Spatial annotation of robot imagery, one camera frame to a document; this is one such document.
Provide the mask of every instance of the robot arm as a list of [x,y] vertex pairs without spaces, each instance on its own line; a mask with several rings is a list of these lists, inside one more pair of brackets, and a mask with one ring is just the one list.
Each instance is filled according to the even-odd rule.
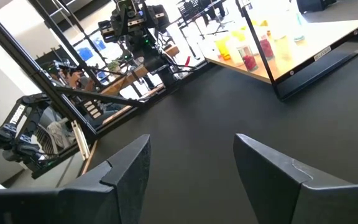
[[[39,152],[38,144],[32,144],[31,137],[48,106],[50,100],[42,93],[23,96],[16,101],[0,127],[0,149],[4,150],[2,155],[7,161],[23,162],[31,170],[42,165],[44,155]],[[20,131],[17,131],[23,116],[27,119]]]

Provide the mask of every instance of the metal rod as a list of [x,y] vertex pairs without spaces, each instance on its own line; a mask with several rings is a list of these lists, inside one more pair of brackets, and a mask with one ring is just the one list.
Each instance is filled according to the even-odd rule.
[[129,106],[143,106],[144,103],[137,101],[137,100],[128,100],[122,97],[118,96],[111,96],[111,95],[105,95],[102,93],[95,93],[91,91],[84,91],[84,90],[74,90],[72,88],[66,88],[66,87],[55,87],[55,89],[64,94],[68,95],[74,95],[74,96],[80,96],[87,99],[92,100],[102,100],[108,103],[118,103],[121,105],[129,105]]
[[70,103],[67,97],[53,90],[53,85],[46,73],[22,48],[15,38],[0,23],[0,45],[23,69],[29,78],[52,100],[56,109],[70,120],[77,120],[90,139],[95,138],[96,131],[88,124],[80,112]]
[[64,36],[62,30],[59,26],[53,21],[53,19],[49,16],[48,12],[42,7],[39,0],[29,0],[30,4],[34,6],[35,10],[40,14],[40,16],[44,19],[45,24],[53,30],[56,36],[61,40],[61,42],[65,45],[69,53],[75,58],[75,60],[79,63],[79,66],[84,69],[84,71],[89,75],[90,78],[95,82],[97,87],[102,87],[103,84],[98,80],[96,74],[88,67],[88,65],[84,62],[80,55],[78,55],[77,51],[71,45],[71,43]]
[[252,25],[251,18],[249,17],[248,12],[247,12],[247,9],[246,9],[245,6],[243,6],[241,9],[242,9],[242,13],[243,13],[243,15],[244,15],[244,17],[245,17],[245,19],[246,19],[246,21],[247,21],[249,30],[251,31],[252,37],[254,38],[255,44],[256,44],[256,46],[257,46],[257,48],[258,48],[260,57],[262,58],[262,61],[263,61],[263,63],[264,63],[264,66],[265,66],[267,75],[268,75],[268,77],[269,77],[269,79],[270,79],[270,82],[271,82],[271,84],[272,84],[272,86],[273,86],[274,92],[275,92],[276,95],[279,97],[279,96],[280,96],[280,93],[278,92],[277,85],[276,85],[276,83],[275,83],[275,80],[274,80],[272,71],[270,70],[269,63],[267,62],[267,59],[266,59],[264,50],[263,50],[262,46],[260,45],[258,35],[256,34],[256,31],[255,31],[255,29],[254,29],[254,26]]
[[70,10],[69,7],[64,3],[63,0],[56,0],[60,4],[61,7],[63,7],[71,17],[68,17],[69,20],[71,20],[72,23],[74,23],[79,30],[84,34],[85,39],[89,42],[90,46],[93,48],[93,50],[99,55],[99,57],[102,59],[104,64],[107,66],[106,59],[103,57],[103,55],[100,53],[99,49],[95,46],[94,42],[90,39],[90,37],[86,34],[84,28],[81,26],[80,22],[78,21],[77,17],[74,15],[74,13]]

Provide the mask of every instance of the floor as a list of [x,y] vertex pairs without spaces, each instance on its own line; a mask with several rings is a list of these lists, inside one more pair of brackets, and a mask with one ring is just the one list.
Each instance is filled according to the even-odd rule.
[[[345,4],[358,1],[305,17],[354,17]],[[284,103],[268,84],[215,67],[100,139],[91,168],[151,134],[140,223],[257,223],[232,153],[236,133],[358,184],[358,57]]]

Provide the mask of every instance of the white label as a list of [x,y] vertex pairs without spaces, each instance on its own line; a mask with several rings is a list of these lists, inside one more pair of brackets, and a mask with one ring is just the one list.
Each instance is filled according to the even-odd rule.
[[13,115],[13,117],[12,117],[10,123],[11,123],[11,124],[17,124],[17,121],[19,120],[20,116],[22,116],[22,113],[23,113],[24,110],[25,110],[25,106],[20,105],[20,106],[17,108],[15,114]]
[[328,52],[330,51],[331,51],[331,46],[326,47],[324,50],[320,51],[320,53],[314,56],[314,60],[315,61],[319,60],[322,56],[328,54]]

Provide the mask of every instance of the yellow cup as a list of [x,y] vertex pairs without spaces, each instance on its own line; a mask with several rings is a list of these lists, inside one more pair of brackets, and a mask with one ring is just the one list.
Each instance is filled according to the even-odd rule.
[[229,49],[226,46],[226,43],[228,42],[229,39],[230,36],[215,40],[216,47],[218,48],[219,53],[221,53],[224,60],[230,59]]

